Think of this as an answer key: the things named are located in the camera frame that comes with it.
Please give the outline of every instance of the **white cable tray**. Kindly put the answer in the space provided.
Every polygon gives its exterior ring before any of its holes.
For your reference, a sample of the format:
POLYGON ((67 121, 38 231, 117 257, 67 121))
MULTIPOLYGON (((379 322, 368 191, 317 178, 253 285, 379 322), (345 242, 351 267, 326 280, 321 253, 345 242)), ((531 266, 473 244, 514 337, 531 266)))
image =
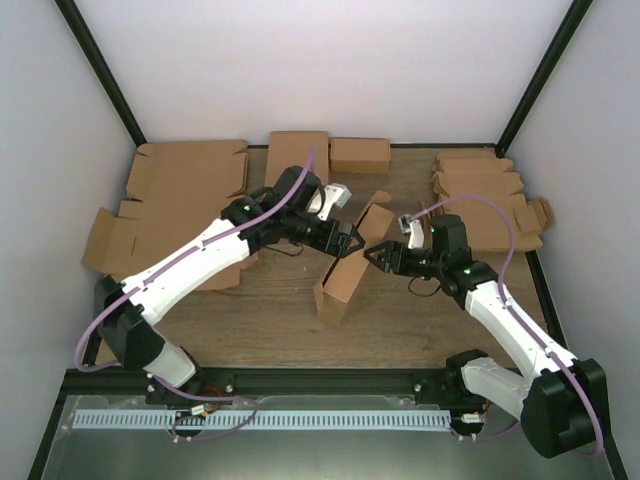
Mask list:
MULTIPOLYGON (((202 430, 227 430, 245 420, 246 410, 220 410, 200 419, 181 422, 178 430, 197 426, 202 430)), ((74 429, 167 430, 175 423, 176 412, 165 410, 78 410, 74 429)), ((272 410, 258 411, 243 430, 392 430, 448 432, 448 411, 414 410, 272 410)))

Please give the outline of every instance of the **cardboard box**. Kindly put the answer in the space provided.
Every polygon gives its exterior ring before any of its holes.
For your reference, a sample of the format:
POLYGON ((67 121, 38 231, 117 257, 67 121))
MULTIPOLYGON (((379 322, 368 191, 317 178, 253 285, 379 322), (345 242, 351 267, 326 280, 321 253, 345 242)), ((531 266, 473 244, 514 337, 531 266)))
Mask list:
MULTIPOLYGON (((193 240, 245 189, 248 154, 243 140, 145 144, 138 148, 127 199, 118 215, 101 208, 83 263, 117 280, 139 273, 193 240)), ((199 290, 238 285, 232 265, 199 290)))
POLYGON ((438 152, 437 160, 449 158, 495 158, 496 152, 493 148, 450 148, 438 152))
POLYGON ((327 132, 271 132, 267 151, 265 186, 273 186, 282 171, 291 165, 304 167, 315 147, 314 172, 329 184, 329 134, 327 132))
MULTIPOLYGON (((390 201, 388 193, 378 191, 360 213, 355 225, 366 241, 365 248, 380 243, 393 223, 393 212, 378 205, 390 201)), ((333 260, 313 287, 318 318, 322 322, 337 327, 344 321, 349 304, 369 267, 363 253, 364 250, 360 250, 347 258, 333 260)))
MULTIPOLYGON (((554 223, 549 202, 544 198, 527 201, 520 174, 513 162, 482 153, 476 158, 439 155, 434 167, 433 190, 438 200, 461 194, 477 194, 494 201, 510 218, 516 250, 528 252, 542 246, 540 233, 554 223)), ((469 246, 476 251, 506 251, 509 233, 500 215, 489 205, 464 199, 440 207, 432 213, 459 215, 465 223, 469 246)))
POLYGON ((332 138, 331 171, 388 173, 391 144, 384 138, 332 138))

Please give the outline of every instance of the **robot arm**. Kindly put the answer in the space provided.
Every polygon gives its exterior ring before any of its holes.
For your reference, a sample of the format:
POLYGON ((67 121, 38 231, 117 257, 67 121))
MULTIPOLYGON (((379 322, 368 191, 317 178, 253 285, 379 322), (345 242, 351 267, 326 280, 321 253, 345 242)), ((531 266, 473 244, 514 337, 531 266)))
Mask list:
POLYGON ((519 373, 498 365, 479 350, 447 360, 454 388, 485 397, 518 419, 534 449, 550 458, 594 439, 589 417, 571 384, 549 358, 554 352, 587 393, 603 432, 610 430, 606 378, 594 360, 579 361, 553 341, 505 289, 507 302, 524 323, 544 340, 542 348, 505 307, 498 275, 472 259, 466 230, 457 215, 431 221, 432 248, 422 248, 410 218, 400 219, 409 244, 388 241, 365 250, 364 256, 384 272, 407 277, 436 278, 442 290, 482 323, 513 359, 519 373))
POLYGON ((289 167, 273 187, 232 201, 197 238, 149 269, 120 283, 107 276, 97 284, 97 313, 119 297, 131 295, 99 329, 123 368, 143 369, 174 387, 198 393, 196 362, 153 328, 178 301, 216 273, 281 239, 335 257, 346 257, 364 247, 352 224, 328 218, 332 207, 342 207, 348 201, 349 190, 338 184, 322 186, 312 173, 275 215, 211 241, 272 209, 291 189, 301 170, 289 167))

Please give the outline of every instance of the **white wall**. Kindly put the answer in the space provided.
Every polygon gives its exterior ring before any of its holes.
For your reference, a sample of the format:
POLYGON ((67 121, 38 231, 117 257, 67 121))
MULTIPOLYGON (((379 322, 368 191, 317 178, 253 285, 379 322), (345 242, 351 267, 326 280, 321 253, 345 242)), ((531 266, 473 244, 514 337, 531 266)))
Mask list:
POLYGON ((78 0, 150 141, 497 141, 570 0, 78 0))
POLYGON ((640 3, 594 2, 509 155, 558 225, 540 252, 570 346, 607 371, 640 478, 640 3))
POLYGON ((90 321, 80 259, 133 144, 53 1, 5 2, 0 49, 0 476, 13 480, 90 321))

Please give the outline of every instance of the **wooden table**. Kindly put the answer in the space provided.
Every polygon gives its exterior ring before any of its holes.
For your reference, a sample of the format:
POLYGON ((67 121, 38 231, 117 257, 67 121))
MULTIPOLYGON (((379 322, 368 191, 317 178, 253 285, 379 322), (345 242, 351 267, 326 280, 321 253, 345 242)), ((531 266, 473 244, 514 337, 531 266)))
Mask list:
MULTIPOLYGON (((393 201, 396 214, 414 213, 421 200, 433 200, 430 178, 438 150, 392 149, 391 172, 332 174, 353 193, 341 220, 354 220, 375 190, 393 201)), ((252 149, 248 190, 263 185, 266 149, 252 149)), ((400 239, 392 225, 390 238, 400 239)), ((498 271, 504 254, 475 257, 498 271)), ((203 366, 243 367, 443 367, 447 357, 479 348, 504 366, 512 362, 480 323, 440 293, 421 298, 407 291, 408 279, 369 267, 340 328, 316 318, 313 285, 330 259, 311 249, 295 258, 268 250, 242 272, 241 284, 222 292, 194 292, 158 324, 158 331, 187 349, 203 366)), ((435 285, 415 282, 427 293, 435 285)), ((524 254, 507 272, 507 285, 521 306, 544 324, 524 254)), ((102 345, 98 362, 112 358, 102 345)))

